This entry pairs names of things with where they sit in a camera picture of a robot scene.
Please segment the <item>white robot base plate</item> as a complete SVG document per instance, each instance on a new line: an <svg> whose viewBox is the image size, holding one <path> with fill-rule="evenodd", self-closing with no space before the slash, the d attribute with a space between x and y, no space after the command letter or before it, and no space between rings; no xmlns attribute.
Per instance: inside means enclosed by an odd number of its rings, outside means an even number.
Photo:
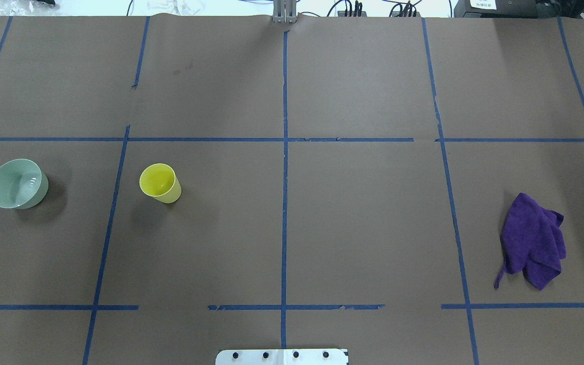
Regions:
<svg viewBox="0 0 584 365"><path fill-rule="evenodd" d="M349 364L347 349L233 349L220 351L215 364Z"/></svg>

